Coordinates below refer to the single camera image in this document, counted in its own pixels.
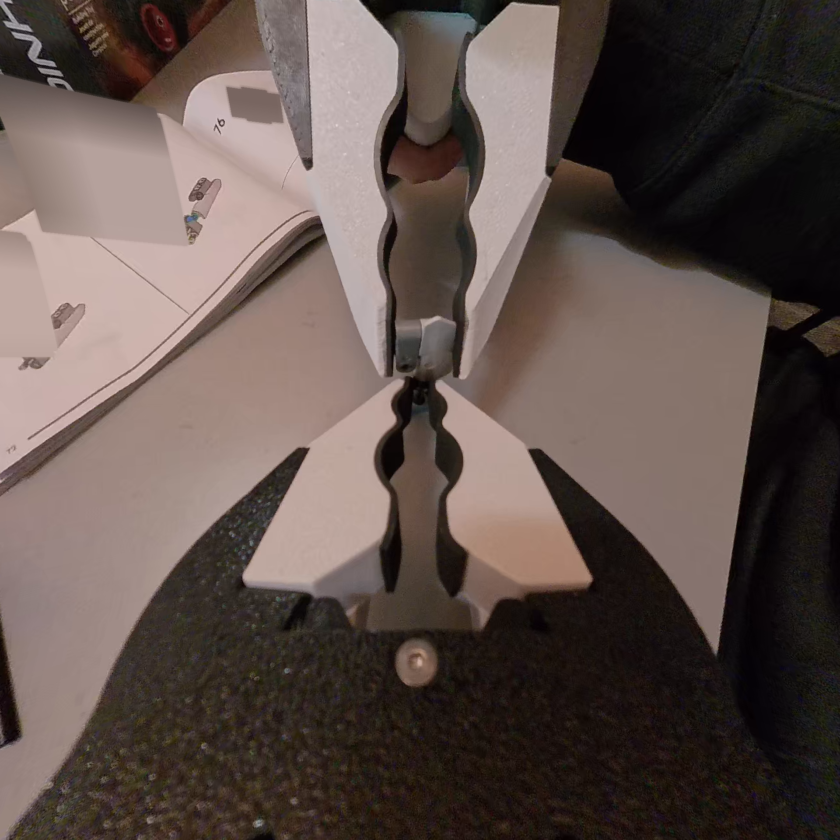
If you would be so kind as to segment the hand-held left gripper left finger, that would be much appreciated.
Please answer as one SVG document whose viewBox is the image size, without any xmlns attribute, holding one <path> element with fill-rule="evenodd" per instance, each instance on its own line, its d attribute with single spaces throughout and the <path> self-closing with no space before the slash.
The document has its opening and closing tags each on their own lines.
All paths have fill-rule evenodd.
<svg viewBox="0 0 840 840">
<path fill-rule="evenodd" d="M 243 572 L 250 589 L 337 601 L 357 621 L 385 588 L 380 547 L 392 494 L 376 451 L 397 426 L 391 380 L 309 446 L 275 516 Z"/>
</svg>

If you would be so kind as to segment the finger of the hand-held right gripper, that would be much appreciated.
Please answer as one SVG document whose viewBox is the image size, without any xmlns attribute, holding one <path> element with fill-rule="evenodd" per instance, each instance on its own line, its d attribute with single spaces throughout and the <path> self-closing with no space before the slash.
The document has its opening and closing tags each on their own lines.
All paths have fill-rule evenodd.
<svg viewBox="0 0 840 840">
<path fill-rule="evenodd" d="M 547 150 L 560 8 L 510 3 L 465 42 L 454 128 L 469 186 L 454 311 L 454 376 L 472 371 L 500 315 L 550 186 Z"/>
<path fill-rule="evenodd" d="M 393 374 L 394 296 L 385 241 L 394 215 L 382 163 L 404 90 L 402 44 L 356 1 L 307 2 L 312 167 L 308 183 L 371 361 Z"/>
</svg>

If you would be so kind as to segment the open instruction booklet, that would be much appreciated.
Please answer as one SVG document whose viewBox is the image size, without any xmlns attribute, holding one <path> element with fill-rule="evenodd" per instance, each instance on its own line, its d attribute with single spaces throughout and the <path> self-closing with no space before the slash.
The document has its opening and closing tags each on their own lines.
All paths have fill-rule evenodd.
<svg viewBox="0 0 840 840">
<path fill-rule="evenodd" d="M 183 124 L 163 117 L 187 245 L 44 233 L 27 237 L 57 349 L 1 368 L 2 492 L 170 363 L 323 234 L 269 70 L 200 81 Z"/>
</svg>

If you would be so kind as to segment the person's dark clothing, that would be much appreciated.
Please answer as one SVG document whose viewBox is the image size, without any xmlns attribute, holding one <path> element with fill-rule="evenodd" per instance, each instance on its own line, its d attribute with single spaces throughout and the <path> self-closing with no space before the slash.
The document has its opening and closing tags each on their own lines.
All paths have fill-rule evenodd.
<svg viewBox="0 0 840 840">
<path fill-rule="evenodd" d="M 838 319 L 838 2 L 614 2 L 566 157 L 645 221 Z M 838 821 L 838 353 L 769 329 L 719 656 L 813 823 Z"/>
</svg>

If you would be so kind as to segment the dark toy set box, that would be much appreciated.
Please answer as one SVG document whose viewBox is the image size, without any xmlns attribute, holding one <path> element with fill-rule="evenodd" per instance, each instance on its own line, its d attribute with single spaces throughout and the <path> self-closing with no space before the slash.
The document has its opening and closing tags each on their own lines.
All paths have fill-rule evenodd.
<svg viewBox="0 0 840 840">
<path fill-rule="evenodd" d="M 2 1 L 1 71 L 132 99 L 228 1 Z"/>
</svg>

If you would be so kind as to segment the white toy brick assembly with pin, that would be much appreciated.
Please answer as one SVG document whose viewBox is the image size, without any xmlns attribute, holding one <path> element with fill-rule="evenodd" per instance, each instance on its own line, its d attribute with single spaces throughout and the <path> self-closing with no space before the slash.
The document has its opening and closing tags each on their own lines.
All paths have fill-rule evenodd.
<svg viewBox="0 0 840 840">
<path fill-rule="evenodd" d="M 453 370 L 454 322 L 435 316 L 395 322 L 394 371 L 430 385 Z"/>
</svg>

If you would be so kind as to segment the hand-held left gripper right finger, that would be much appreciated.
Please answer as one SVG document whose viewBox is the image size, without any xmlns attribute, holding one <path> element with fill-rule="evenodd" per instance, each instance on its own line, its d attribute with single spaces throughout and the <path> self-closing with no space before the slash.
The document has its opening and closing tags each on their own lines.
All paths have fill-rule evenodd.
<svg viewBox="0 0 840 840">
<path fill-rule="evenodd" d="M 437 575 L 484 628 L 500 602 L 593 583 L 528 447 L 445 383 L 427 393 L 437 504 Z"/>
</svg>

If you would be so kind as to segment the grey desk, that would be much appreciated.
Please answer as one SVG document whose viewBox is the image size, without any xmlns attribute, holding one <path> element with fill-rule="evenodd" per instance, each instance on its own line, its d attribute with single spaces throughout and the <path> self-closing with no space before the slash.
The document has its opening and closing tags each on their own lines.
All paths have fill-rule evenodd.
<svg viewBox="0 0 840 840">
<path fill-rule="evenodd" d="M 782 819 L 717 661 L 769 301 L 678 250 L 654 257 L 567 227 L 584 187 L 550 177 L 471 373 L 445 383 L 527 447 L 592 574 L 586 591 L 500 602 L 487 625 L 437 573 L 428 411 L 378 375 L 324 232 L 299 289 L 215 367 L 148 404 L 175 416 L 205 386 L 260 482 L 214 446 L 113 452 L 80 440 L 66 483 L 2 505 L 2 607 L 23 737 L 2 757 L 3 838 L 770 838 Z M 468 162 L 451 221 L 394 266 L 417 215 L 394 215 L 397 320 L 454 311 Z M 313 210 L 320 215 L 313 199 Z M 385 588 L 351 620 L 331 598 L 242 581 L 310 444 L 391 380 L 397 426 Z"/>
</svg>

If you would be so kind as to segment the person's right hand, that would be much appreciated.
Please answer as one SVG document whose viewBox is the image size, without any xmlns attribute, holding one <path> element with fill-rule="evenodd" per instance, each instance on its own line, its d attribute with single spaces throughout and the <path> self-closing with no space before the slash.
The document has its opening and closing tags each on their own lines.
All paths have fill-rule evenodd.
<svg viewBox="0 0 840 840">
<path fill-rule="evenodd" d="M 386 173 L 411 184 L 435 182 L 453 171 L 463 158 L 456 136 L 448 133 L 431 145 L 421 145 L 404 134 L 395 142 Z"/>
</svg>

